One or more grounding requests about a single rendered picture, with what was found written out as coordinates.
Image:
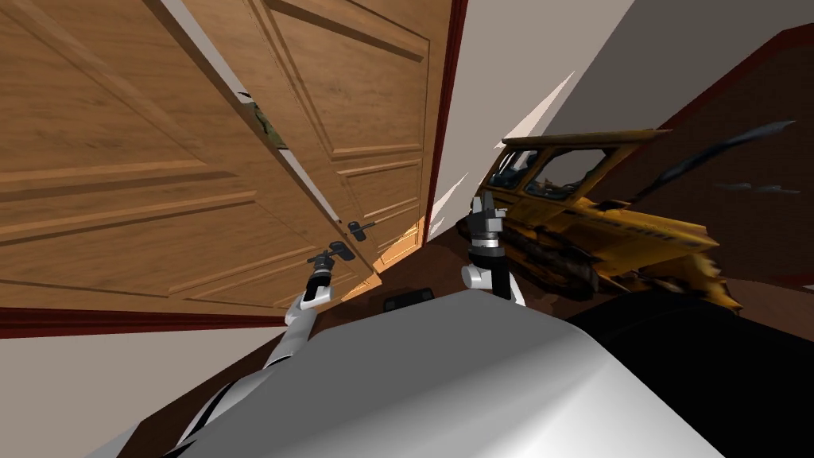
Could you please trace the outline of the brown wooden door leaf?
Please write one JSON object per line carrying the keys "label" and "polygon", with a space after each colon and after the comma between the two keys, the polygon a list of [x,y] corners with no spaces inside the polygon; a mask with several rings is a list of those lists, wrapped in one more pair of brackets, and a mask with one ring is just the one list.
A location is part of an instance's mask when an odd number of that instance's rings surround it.
{"label": "brown wooden door leaf", "polygon": [[164,0],[0,0],[0,307],[280,316],[345,240]]}
{"label": "brown wooden door leaf", "polygon": [[355,250],[421,244],[453,0],[183,0]]}

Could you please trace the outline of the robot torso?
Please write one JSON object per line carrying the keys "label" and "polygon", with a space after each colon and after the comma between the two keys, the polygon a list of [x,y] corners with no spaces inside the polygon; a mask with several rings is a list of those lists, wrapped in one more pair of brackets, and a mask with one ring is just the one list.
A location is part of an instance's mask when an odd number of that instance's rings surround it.
{"label": "robot torso", "polygon": [[[255,371],[168,432],[148,420],[86,458],[161,458]],[[469,290],[311,332],[178,458],[724,456],[568,318]]]}

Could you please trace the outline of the yellow bulldozer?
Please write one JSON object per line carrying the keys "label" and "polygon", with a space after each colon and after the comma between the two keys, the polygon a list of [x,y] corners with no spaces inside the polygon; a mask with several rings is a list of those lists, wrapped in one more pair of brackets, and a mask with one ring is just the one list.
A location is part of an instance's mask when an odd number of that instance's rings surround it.
{"label": "yellow bulldozer", "polygon": [[512,273],[571,301],[663,290],[739,312],[704,226],[636,212],[587,194],[662,135],[623,130],[506,138],[480,185],[506,215],[499,242]]}

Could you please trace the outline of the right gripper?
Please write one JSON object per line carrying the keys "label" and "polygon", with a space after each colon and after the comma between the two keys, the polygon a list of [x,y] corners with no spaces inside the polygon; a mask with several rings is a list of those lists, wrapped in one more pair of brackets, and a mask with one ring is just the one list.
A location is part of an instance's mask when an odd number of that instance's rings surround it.
{"label": "right gripper", "polygon": [[499,233],[503,230],[503,218],[506,211],[496,211],[493,195],[484,193],[474,196],[472,200],[472,214],[467,217],[470,232],[468,238],[472,242],[497,242]]}

